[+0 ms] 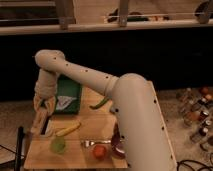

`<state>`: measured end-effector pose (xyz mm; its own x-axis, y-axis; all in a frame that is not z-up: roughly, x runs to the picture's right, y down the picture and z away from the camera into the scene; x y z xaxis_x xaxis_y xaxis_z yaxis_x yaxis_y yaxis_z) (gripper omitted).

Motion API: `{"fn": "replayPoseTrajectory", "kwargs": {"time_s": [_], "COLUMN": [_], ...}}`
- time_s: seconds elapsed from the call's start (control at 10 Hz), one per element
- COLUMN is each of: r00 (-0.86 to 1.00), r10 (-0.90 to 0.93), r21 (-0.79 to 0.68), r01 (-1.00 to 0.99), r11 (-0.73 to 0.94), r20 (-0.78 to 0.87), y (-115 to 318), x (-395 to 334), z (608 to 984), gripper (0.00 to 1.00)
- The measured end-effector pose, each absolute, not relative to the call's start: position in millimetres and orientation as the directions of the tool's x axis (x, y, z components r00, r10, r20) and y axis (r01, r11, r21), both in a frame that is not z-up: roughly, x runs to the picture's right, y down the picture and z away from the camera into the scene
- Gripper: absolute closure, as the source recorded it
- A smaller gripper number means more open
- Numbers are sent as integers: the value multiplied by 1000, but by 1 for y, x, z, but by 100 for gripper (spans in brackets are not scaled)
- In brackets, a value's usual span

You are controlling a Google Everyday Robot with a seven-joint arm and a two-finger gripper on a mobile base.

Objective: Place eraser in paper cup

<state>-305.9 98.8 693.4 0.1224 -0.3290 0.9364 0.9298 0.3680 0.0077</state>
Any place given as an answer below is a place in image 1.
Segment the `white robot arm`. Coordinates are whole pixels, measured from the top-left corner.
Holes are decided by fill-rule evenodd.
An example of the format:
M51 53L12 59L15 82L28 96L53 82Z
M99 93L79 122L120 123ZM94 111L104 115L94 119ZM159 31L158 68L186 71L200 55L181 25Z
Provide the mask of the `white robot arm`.
M116 77L70 63L59 50L35 54L40 67L35 92L47 99L56 93L57 76L96 91L113 102L128 164L127 171L176 171L177 162L152 84L128 73Z

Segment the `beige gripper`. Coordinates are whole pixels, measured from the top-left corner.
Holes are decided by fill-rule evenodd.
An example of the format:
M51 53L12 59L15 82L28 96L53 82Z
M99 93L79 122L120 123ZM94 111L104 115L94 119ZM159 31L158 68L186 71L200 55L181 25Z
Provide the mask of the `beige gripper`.
M38 116L43 112L43 100L47 115L51 116L55 111L56 98L54 97L57 92L58 74L55 72L39 70L38 79L35 83L35 95L33 98L34 110Z

